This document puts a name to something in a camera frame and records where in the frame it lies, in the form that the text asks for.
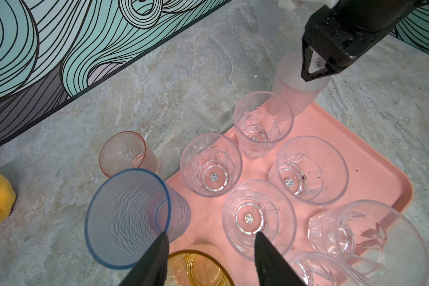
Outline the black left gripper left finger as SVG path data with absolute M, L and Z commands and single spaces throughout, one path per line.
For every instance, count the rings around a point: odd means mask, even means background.
M 164 286 L 168 272 L 169 244 L 167 232 L 162 232 L 120 286 Z

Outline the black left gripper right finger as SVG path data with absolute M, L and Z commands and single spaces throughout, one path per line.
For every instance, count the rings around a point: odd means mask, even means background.
M 260 286 L 306 285 L 263 232 L 256 234 L 254 250 Z

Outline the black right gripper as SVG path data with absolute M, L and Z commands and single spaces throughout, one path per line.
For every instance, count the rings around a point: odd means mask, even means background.
M 414 10 L 429 1 L 339 1 L 313 13 L 302 36 L 301 77 L 305 82 L 347 68 Z

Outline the clear upturned glass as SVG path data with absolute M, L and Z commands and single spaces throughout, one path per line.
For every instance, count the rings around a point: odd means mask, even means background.
M 302 55 L 299 52 L 287 54 L 275 69 L 272 92 L 282 95 L 290 105 L 294 117 L 306 109 L 329 83 L 331 76 L 306 82 L 301 77 Z
M 335 146 L 314 136 L 289 140 L 278 152 L 268 181 L 291 199 L 327 206 L 345 195 L 349 185 L 347 163 Z
M 264 158 L 287 137 L 294 114 L 282 95 L 257 91 L 245 95 L 234 111 L 234 126 L 243 155 Z
M 416 228 L 396 209 L 358 200 L 309 219 L 314 250 L 331 256 L 363 286 L 424 286 L 429 255 Z

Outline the yellow plastic tumbler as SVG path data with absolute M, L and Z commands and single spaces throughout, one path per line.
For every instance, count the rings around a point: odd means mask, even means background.
M 234 286 L 227 270 L 197 250 L 177 251 L 168 258 L 165 286 Z

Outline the clear faceted glass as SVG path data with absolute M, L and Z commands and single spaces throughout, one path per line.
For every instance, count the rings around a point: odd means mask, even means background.
M 180 172 L 186 186 L 195 194 L 214 198 L 230 192 L 243 171 L 243 158 L 237 144 L 220 133 L 205 133 L 184 149 Z
M 323 253 L 291 250 L 284 258 L 307 286 L 360 285 L 345 266 Z
M 297 216 L 287 195 L 270 182 L 252 179 L 237 185 L 228 195 L 222 223 L 232 248 L 254 260 L 256 234 L 261 232 L 280 255 L 286 255 L 297 234 Z

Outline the blue textured plastic tumbler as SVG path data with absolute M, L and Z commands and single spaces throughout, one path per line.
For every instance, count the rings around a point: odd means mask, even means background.
M 190 221 L 186 199 L 159 176 L 127 169 L 110 177 L 94 194 L 85 218 L 85 239 L 102 266 L 130 269 L 162 232 L 173 242 Z

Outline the pink plastic cup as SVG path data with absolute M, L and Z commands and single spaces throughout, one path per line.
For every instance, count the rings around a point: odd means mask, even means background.
M 126 169 L 145 169 L 158 173 L 156 155 L 139 133 L 123 131 L 112 136 L 103 146 L 99 158 L 100 169 L 111 177 Z

